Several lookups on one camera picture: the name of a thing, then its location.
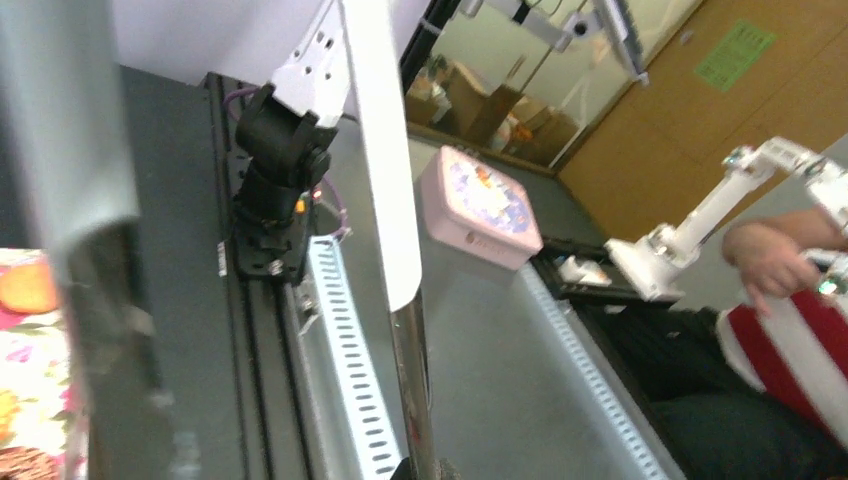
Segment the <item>wall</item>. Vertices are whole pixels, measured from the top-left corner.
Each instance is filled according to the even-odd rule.
[[[848,135],[824,151],[830,158],[848,167]],[[786,180],[739,215],[739,219],[761,218],[779,215],[792,210],[811,207],[802,184],[797,180]],[[721,241],[728,227],[719,230],[704,245],[701,258],[686,270],[678,286],[686,297],[677,304],[678,308],[729,308],[739,303],[742,284],[736,270],[721,258]]]
[[[695,69],[740,20],[776,39],[722,90]],[[635,240],[659,223],[682,221],[739,145],[780,135],[826,148],[848,130],[846,21],[844,0],[705,1],[651,63],[651,87],[630,88],[559,178],[607,235]]]

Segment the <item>table surface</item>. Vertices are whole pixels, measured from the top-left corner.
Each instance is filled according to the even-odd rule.
[[[217,271],[222,238],[206,93],[131,70],[124,71],[124,80],[143,211],[142,249],[166,381],[182,426],[200,437],[204,470],[221,475],[216,478],[244,478],[228,305]],[[354,234],[342,244],[345,264],[405,450],[358,128],[343,121],[330,149],[330,177],[350,212]],[[0,147],[0,159],[8,158],[2,153]],[[412,160],[417,177],[426,153],[413,151]],[[8,162],[0,160],[0,245],[21,246],[28,242],[18,209],[11,207],[19,203],[9,173]],[[551,186],[528,190],[534,204],[539,195],[557,194]],[[556,216],[539,215],[543,231],[551,215]],[[573,215],[563,212],[555,220],[567,224],[576,221]],[[423,227],[421,248],[439,455],[471,480],[633,478],[628,453],[610,435],[612,426],[591,414],[586,384],[564,368],[562,352],[546,344],[539,328],[543,312],[528,307],[521,276],[432,242]],[[589,350],[603,367],[603,358]],[[615,383],[614,376],[609,379]],[[638,411],[631,413],[643,426]],[[666,455],[657,454],[661,463]]]

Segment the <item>dark pants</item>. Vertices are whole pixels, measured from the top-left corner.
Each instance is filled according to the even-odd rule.
[[[587,314],[694,479],[848,476],[848,454],[832,437],[750,388],[727,365],[715,334],[716,312]]]

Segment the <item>black mount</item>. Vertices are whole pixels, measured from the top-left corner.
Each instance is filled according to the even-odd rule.
[[[236,126],[236,143],[247,155],[229,158],[236,222],[235,264],[242,276],[299,283],[314,228],[311,192],[330,168],[327,149],[335,128],[317,126],[312,112],[300,116],[262,87]],[[296,215],[298,200],[307,211]]]
[[[674,303],[642,300],[639,292],[624,280],[623,274],[618,271],[618,267],[609,256],[609,252],[602,246],[546,236],[542,237],[542,242],[544,245],[542,250],[530,258],[530,264],[536,269],[545,286],[551,292],[551,296],[556,300],[568,300],[572,305],[645,306],[661,309],[669,308]],[[556,259],[567,258],[572,255],[583,260],[596,262],[608,274],[618,273],[616,277],[620,277],[621,281],[607,286],[566,282],[559,274]]]
[[[398,468],[389,480],[419,480],[415,477],[415,473],[412,471],[412,462],[410,462],[409,457],[401,460]],[[439,461],[438,480],[462,480],[462,477],[450,462],[442,459]]]

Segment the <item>red and white striped shirt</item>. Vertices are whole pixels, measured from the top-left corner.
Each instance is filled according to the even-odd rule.
[[[848,302],[829,306],[813,292],[768,301],[760,318],[741,305],[723,312],[717,331],[730,366],[829,431],[848,448]]]

